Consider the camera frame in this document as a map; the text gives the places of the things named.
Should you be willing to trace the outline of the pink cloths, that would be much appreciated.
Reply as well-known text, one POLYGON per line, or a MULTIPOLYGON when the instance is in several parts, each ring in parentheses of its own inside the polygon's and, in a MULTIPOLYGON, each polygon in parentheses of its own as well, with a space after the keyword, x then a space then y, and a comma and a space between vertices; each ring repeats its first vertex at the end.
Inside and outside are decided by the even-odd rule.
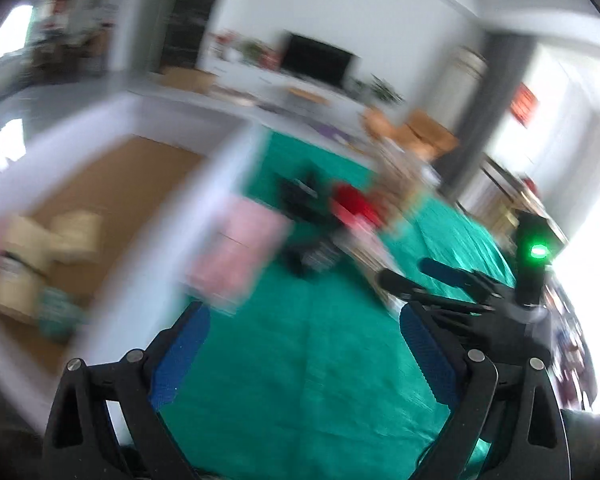
POLYGON ((234 314, 286 242, 294 222, 280 211, 235 196, 220 227, 186 274, 186 284, 208 306, 234 314))

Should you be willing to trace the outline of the small beige packaged box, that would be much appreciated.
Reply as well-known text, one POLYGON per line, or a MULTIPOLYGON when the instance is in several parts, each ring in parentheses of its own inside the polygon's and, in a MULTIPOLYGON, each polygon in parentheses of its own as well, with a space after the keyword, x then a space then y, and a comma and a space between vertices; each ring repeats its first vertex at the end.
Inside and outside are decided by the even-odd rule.
POLYGON ((102 246, 101 214, 87 209, 65 212, 50 222, 50 253, 61 263, 93 262, 102 246))

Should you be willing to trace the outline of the red wall hanging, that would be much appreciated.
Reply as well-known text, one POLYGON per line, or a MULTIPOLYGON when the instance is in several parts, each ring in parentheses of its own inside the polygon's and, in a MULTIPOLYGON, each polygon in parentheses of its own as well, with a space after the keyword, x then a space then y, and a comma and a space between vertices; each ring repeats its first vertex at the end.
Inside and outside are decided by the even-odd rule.
POLYGON ((537 106, 538 98, 526 84, 521 82, 512 102, 510 102, 510 114, 512 114, 513 118, 515 118, 522 126, 527 127, 537 106))

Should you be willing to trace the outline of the purple floor mat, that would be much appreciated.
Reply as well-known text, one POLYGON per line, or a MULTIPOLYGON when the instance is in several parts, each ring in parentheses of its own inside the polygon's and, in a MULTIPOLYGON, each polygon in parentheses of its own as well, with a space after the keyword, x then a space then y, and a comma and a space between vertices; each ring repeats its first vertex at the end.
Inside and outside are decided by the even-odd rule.
POLYGON ((335 142, 353 143, 358 140, 357 136, 352 136, 352 134, 342 131, 333 125, 324 124, 324 122, 308 122, 308 126, 320 136, 324 136, 325 139, 335 142))

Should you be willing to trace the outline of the red yarn balls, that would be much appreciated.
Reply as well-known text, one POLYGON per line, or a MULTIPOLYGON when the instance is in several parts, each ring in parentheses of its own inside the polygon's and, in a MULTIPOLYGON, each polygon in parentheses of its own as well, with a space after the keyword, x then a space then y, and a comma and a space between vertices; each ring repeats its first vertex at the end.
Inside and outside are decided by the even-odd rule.
POLYGON ((346 182, 336 183, 332 187, 329 208, 345 226, 369 226, 377 229, 382 225, 377 210, 366 195, 346 182))

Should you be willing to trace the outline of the white cardboard box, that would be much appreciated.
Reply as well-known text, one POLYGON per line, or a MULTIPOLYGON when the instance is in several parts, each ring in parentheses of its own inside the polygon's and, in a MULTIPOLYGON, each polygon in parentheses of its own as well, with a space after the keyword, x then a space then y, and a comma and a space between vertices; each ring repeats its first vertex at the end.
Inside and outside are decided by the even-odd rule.
POLYGON ((245 114, 123 92, 0 172, 0 393, 45 430, 62 368, 148 344, 266 139, 245 114))

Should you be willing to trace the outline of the red flower bouquet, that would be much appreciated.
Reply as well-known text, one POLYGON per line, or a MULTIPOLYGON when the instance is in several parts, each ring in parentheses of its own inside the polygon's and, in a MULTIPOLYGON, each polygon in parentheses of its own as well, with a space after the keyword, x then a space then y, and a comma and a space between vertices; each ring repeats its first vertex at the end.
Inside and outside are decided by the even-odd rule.
POLYGON ((211 50, 217 58, 228 61, 232 51, 239 49, 240 35, 234 30, 225 29, 212 35, 211 50))

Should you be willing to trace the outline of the beige cloth with band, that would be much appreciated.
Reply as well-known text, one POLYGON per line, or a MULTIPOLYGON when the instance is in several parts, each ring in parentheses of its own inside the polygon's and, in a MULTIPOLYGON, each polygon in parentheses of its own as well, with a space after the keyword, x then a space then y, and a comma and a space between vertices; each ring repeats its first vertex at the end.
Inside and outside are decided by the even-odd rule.
POLYGON ((38 319, 38 300, 52 263, 50 232, 11 216, 0 239, 0 313, 21 323, 38 319))

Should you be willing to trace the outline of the wooden bench with metal legs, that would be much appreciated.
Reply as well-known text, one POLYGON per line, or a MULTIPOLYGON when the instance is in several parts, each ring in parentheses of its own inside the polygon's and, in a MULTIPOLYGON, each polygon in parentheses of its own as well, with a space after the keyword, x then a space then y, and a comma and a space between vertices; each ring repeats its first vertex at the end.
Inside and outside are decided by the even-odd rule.
POLYGON ((285 102, 289 106, 295 107, 324 107, 330 105, 330 101, 326 96, 295 86, 286 88, 285 102))

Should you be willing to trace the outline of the black beaded scrunchie bundle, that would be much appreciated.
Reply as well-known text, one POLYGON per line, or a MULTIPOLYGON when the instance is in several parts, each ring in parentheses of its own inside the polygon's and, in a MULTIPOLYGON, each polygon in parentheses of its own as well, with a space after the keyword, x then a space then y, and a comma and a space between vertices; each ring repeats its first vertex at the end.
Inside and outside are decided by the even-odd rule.
POLYGON ((306 164, 291 177, 276 174, 275 187, 285 216, 317 226, 327 222, 326 184, 317 166, 306 164))

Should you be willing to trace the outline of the green patterned small item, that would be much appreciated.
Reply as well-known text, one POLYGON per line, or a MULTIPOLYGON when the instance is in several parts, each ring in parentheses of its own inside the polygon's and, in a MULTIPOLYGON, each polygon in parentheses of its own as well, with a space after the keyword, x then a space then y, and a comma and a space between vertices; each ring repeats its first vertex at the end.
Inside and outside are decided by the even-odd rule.
POLYGON ((66 344, 86 322, 80 298, 55 287, 45 287, 38 303, 38 331, 58 344, 66 344))

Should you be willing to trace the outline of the wooden railing furniture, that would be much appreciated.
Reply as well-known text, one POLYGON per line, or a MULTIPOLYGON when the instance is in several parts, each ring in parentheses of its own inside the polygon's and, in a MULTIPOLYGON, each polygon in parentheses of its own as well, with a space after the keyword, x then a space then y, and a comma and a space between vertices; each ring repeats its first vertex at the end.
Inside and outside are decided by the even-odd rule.
POLYGON ((488 155, 483 156, 478 171, 460 192, 456 206, 482 224, 501 250, 511 255, 515 252, 515 231, 522 212, 546 219, 550 242, 557 246, 552 252, 553 257, 568 243, 568 237, 550 218, 539 197, 524 179, 515 176, 488 155))

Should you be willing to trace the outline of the brown cardboard box on floor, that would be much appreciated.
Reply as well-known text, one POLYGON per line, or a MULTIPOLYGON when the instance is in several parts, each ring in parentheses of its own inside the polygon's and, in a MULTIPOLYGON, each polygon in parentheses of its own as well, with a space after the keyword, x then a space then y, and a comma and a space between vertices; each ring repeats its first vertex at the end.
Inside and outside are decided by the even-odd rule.
POLYGON ((217 79, 214 73, 198 68, 169 66, 160 77, 159 84, 166 88, 208 94, 217 79))

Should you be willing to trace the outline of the clear bag of sticks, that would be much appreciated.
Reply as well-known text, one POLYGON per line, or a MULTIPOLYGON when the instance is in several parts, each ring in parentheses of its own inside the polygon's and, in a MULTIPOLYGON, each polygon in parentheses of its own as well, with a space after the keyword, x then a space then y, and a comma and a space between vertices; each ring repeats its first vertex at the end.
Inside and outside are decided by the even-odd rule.
POLYGON ((353 259, 354 264, 376 292, 387 312, 393 318, 398 318, 403 302, 382 289, 377 279, 378 273, 382 270, 390 270, 399 276, 404 276, 386 245, 376 234, 354 230, 343 235, 339 246, 346 255, 353 259))

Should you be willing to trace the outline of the black bag bundle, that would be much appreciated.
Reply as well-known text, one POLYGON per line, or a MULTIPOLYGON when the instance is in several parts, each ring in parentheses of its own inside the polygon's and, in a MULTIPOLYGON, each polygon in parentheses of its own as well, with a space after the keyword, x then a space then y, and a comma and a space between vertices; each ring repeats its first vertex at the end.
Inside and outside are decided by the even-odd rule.
POLYGON ((297 278, 305 280, 329 271, 342 256, 342 249, 329 237, 291 243, 284 249, 288 270, 297 278))

